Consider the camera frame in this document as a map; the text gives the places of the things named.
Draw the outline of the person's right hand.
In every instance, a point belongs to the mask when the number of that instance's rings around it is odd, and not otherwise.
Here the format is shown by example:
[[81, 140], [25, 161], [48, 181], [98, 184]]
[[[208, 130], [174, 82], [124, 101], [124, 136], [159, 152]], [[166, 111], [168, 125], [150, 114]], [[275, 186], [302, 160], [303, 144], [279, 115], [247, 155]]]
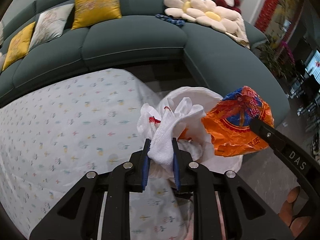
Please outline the person's right hand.
[[294, 211], [294, 207], [298, 202], [298, 197], [302, 196], [304, 191], [300, 186], [294, 187], [287, 195], [287, 199], [283, 202], [278, 216], [289, 227], [293, 237], [298, 237], [309, 224], [310, 216], [300, 216]]

